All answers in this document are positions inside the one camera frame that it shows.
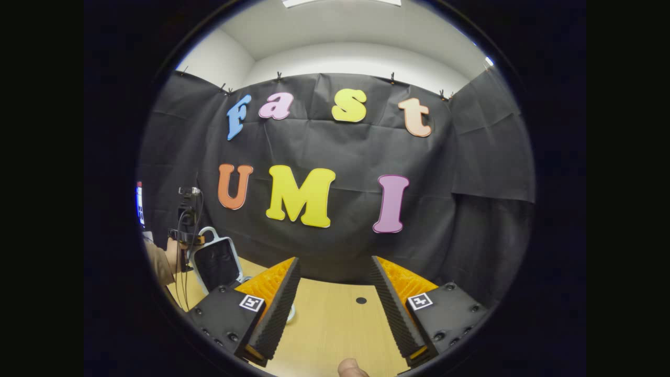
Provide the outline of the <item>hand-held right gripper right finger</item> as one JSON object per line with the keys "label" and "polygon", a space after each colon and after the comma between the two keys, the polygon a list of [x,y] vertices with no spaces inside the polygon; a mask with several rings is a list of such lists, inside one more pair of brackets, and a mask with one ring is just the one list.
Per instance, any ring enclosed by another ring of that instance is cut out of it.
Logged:
{"label": "hand-held right gripper right finger", "polygon": [[455,282],[438,286],[380,256],[371,257],[371,282],[411,369],[450,351],[488,313]]}

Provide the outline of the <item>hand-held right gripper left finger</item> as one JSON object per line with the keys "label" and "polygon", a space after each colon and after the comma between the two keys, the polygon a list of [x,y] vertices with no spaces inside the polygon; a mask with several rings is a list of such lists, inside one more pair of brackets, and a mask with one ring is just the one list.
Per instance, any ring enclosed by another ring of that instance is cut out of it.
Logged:
{"label": "hand-held right gripper left finger", "polygon": [[292,257],[238,285],[218,285],[187,311],[199,334],[223,352],[265,367],[294,305],[301,265]]}

